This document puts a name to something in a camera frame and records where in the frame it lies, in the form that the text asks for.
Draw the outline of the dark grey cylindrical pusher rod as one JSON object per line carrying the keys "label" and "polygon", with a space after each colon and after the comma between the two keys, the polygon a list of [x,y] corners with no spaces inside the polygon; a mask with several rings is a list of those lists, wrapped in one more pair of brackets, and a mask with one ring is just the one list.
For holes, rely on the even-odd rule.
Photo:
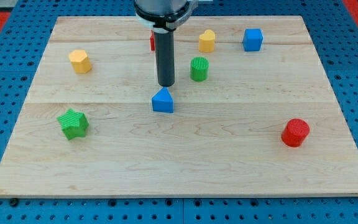
{"label": "dark grey cylindrical pusher rod", "polygon": [[175,54],[173,32],[154,32],[157,81],[162,87],[170,87],[175,82]]}

